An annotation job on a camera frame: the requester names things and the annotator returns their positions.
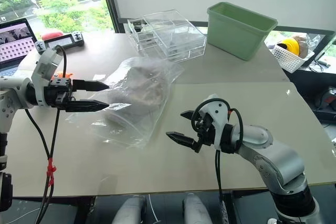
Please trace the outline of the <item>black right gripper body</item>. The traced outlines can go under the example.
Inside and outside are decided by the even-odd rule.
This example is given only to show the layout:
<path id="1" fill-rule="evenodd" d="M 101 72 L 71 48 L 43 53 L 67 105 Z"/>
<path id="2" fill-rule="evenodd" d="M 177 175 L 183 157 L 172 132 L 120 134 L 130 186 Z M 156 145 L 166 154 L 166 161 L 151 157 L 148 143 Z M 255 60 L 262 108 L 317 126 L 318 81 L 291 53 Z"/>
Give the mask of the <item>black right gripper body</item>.
<path id="1" fill-rule="evenodd" d="M 214 144 L 215 128 L 213 121 L 213 118 L 208 113 L 204 115 L 200 115 L 199 112 L 194 113 L 192 116 L 192 128 L 198 136 L 198 141 L 194 144 L 194 147 Z"/>

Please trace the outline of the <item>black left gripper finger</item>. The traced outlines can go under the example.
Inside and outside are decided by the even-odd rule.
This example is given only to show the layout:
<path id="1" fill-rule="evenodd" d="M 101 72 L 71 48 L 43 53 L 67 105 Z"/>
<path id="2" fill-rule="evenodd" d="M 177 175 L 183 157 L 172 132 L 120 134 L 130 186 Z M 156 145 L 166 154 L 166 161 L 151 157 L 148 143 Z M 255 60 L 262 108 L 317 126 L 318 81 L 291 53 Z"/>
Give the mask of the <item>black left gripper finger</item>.
<path id="1" fill-rule="evenodd" d="M 102 91 L 106 89 L 109 89 L 109 86 L 97 80 L 76 80 L 74 79 L 72 81 L 73 92 L 76 92 L 77 90 L 97 92 L 97 91 Z"/>
<path id="2" fill-rule="evenodd" d="M 70 101 L 65 105 L 66 112 L 97 112 L 109 107 L 108 103 L 97 100 Z"/>

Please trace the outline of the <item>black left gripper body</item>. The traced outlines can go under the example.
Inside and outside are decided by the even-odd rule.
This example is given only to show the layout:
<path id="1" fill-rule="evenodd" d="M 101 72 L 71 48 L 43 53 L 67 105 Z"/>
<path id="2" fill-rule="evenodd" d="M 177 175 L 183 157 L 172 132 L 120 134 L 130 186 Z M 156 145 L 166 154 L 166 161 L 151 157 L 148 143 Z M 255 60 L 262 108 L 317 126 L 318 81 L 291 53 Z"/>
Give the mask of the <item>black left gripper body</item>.
<path id="1" fill-rule="evenodd" d="M 48 106 L 64 111 L 74 110 L 70 78 L 56 78 L 44 87 L 44 99 Z"/>

